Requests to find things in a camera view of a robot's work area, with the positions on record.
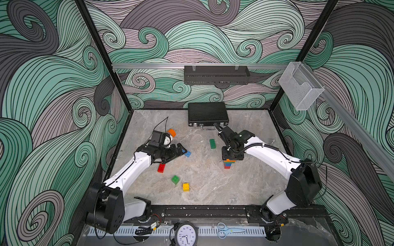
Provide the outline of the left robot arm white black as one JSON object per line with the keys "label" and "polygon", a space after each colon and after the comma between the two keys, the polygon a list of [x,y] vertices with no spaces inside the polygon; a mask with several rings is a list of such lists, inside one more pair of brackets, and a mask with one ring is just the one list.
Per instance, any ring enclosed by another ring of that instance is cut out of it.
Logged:
{"label": "left robot arm white black", "polygon": [[85,204],[85,223],[109,234],[115,233],[123,222],[130,219],[146,221],[150,219],[151,201],[135,197],[126,204],[124,197],[140,174],[159,159],[162,164],[186,154],[182,144],[169,147],[141,145],[132,159],[111,178],[103,183],[95,183],[88,189]]}

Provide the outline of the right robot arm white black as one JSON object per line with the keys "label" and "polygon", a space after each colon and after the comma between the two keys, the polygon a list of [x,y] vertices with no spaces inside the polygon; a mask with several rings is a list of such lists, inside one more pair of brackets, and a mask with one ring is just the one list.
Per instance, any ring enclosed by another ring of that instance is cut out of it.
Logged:
{"label": "right robot arm white black", "polygon": [[273,221],[284,211],[294,207],[308,207],[322,189],[315,162],[287,155],[247,130],[237,133],[228,126],[214,126],[225,144],[222,148],[224,160],[241,161],[244,155],[248,154],[274,168],[288,181],[284,191],[271,196],[262,205],[264,220]]}

